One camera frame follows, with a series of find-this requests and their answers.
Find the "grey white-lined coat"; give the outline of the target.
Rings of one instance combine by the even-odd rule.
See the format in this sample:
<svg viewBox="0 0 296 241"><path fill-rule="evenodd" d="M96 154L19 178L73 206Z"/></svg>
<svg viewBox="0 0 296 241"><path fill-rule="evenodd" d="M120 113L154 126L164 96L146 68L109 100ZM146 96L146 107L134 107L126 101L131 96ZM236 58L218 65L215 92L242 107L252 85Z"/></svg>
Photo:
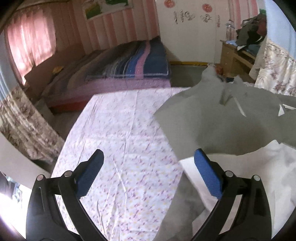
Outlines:
<svg viewBox="0 0 296 241"><path fill-rule="evenodd" d="M208 66L194 87L169 98L155 118L180 160L196 149L240 177L259 175L273 234L295 208L295 97L225 83Z"/></svg>

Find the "pile of dark clothes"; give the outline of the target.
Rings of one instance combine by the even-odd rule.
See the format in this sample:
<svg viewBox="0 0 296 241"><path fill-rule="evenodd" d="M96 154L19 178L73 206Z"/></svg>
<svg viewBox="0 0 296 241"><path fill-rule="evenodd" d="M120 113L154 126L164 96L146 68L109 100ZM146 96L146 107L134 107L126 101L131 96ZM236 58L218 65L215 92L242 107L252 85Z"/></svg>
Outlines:
<svg viewBox="0 0 296 241"><path fill-rule="evenodd" d="M267 34L266 15L259 14L253 18L244 20L241 28L236 30L237 46L247 46L255 43L260 43Z"/></svg>

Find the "white box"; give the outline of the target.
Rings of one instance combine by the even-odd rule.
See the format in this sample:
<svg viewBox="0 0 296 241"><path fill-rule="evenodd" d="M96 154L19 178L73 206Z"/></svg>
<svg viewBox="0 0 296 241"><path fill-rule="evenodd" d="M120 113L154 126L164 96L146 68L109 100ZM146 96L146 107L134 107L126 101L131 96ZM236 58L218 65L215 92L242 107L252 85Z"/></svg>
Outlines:
<svg viewBox="0 0 296 241"><path fill-rule="evenodd" d="M39 167L19 152L1 133L0 137L1 171L14 181L32 189L36 178L43 174L46 178L50 173Z"/></svg>

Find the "floral curtain left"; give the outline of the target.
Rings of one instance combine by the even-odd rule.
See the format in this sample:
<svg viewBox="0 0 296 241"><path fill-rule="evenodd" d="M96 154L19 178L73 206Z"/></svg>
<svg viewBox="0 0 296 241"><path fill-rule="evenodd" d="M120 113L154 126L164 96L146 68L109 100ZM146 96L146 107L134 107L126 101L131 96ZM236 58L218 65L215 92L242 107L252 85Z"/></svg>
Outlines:
<svg viewBox="0 0 296 241"><path fill-rule="evenodd" d="M19 86L1 101L1 133L30 160L51 163L64 145Z"/></svg>

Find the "floral pink bed sheet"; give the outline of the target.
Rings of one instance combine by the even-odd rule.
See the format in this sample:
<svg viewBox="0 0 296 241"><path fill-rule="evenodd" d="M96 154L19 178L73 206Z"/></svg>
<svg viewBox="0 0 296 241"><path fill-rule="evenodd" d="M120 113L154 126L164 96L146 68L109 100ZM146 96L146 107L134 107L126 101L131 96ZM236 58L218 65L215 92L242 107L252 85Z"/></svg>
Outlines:
<svg viewBox="0 0 296 241"><path fill-rule="evenodd" d="M154 113L179 92L94 95L66 138L53 177L74 170L98 149L104 153L81 203L108 240L153 240L161 226L183 171Z"/></svg>

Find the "low bed purple cover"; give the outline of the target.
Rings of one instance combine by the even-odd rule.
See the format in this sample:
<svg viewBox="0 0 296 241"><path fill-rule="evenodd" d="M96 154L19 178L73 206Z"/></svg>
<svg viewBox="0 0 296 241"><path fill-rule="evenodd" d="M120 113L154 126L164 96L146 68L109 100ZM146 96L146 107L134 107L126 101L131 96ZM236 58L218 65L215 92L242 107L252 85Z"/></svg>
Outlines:
<svg viewBox="0 0 296 241"><path fill-rule="evenodd" d="M86 55L77 44L25 75L33 95L55 113L81 110L95 94L169 88L170 78L166 50L159 37Z"/></svg>

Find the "blue floral curtain right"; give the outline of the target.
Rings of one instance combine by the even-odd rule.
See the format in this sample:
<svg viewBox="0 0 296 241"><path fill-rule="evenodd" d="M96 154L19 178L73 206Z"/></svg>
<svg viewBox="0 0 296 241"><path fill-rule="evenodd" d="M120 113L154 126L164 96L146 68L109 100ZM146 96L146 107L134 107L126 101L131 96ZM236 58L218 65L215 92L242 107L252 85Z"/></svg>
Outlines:
<svg viewBox="0 0 296 241"><path fill-rule="evenodd" d="M267 36L254 86L295 96L295 29L274 1L265 1Z"/></svg>

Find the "small yellow object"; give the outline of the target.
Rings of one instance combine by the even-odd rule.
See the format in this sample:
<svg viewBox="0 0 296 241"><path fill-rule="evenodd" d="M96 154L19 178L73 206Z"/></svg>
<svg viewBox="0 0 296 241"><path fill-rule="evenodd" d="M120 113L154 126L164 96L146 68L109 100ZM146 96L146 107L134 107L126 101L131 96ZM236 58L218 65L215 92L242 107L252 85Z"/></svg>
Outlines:
<svg viewBox="0 0 296 241"><path fill-rule="evenodd" d="M57 75L57 74L59 74L63 69L64 69L63 66L57 66L57 67L55 67L55 68L53 69L52 73L53 73L53 75Z"/></svg>

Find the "red box on floor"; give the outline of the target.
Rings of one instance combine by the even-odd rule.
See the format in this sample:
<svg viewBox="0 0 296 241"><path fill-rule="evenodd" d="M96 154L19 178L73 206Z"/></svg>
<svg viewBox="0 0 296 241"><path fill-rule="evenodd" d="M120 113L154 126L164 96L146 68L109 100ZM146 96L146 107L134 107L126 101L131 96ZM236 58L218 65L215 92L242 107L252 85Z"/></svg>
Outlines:
<svg viewBox="0 0 296 241"><path fill-rule="evenodd" d="M221 75L221 76L223 75L223 68L221 66L216 65L215 66L215 71L216 71L217 75Z"/></svg>

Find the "wooden desk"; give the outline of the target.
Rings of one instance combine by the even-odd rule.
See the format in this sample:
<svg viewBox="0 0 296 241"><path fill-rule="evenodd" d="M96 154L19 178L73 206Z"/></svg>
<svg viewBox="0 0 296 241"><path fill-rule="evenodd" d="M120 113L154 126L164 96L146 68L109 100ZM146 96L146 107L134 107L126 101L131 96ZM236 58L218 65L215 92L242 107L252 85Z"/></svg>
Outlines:
<svg viewBox="0 0 296 241"><path fill-rule="evenodd" d="M244 50L237 51L234 45L227 44L226 41L221 40L221 42L220 66L223 69L223 76L235 77L240 74L249 74L255 63L255 56Z"/></svg>

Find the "striped blue pink quilt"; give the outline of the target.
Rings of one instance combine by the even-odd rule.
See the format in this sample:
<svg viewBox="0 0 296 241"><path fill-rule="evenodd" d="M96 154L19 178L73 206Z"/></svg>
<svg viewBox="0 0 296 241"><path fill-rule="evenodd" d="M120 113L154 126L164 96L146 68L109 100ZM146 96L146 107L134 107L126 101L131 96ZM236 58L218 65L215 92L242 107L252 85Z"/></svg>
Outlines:
<svg viewBox="0 0 296 241"><path fill-rule="evenodd" d="M87 66L86 79L170 79L166 49L159 36L133 41L102 52Z"/></svg>

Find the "pink window curtain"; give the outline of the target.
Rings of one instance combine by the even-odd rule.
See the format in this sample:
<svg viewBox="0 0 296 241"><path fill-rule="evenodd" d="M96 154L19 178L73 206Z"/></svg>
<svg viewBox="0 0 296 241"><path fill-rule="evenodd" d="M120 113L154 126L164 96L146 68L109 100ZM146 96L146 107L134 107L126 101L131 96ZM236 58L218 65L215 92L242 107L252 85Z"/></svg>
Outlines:
<svg viewBox="0 0 296 241"><path fill-rule="evenodd" d="M26 85L25 75L57 50L51 8L45 4L16 11L6 25L6 36L20 82Z"/></svg>

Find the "white wardrobe with decals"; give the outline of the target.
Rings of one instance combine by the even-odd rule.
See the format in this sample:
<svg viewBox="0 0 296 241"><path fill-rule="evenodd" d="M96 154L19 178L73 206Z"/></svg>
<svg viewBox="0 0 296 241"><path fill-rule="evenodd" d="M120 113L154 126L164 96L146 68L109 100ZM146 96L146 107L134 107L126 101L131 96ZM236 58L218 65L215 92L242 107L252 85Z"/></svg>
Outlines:
<svg viewBox="0 0 296 241"><path fill-rule="evenodd" d="M161 40L171 63L219 63L229 1L156 1Z"/></svg>

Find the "framed green landscape picture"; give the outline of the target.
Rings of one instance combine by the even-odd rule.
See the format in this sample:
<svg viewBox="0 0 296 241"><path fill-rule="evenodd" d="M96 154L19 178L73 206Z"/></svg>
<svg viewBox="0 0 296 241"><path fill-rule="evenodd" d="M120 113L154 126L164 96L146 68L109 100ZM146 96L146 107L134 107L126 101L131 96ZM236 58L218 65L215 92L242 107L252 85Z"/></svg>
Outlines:
<svg viewBox="0 0 296 241"><path fill-rule="evenodd" d="M86 0L81 3L86 20L133 7L131 0Z"/></svg>

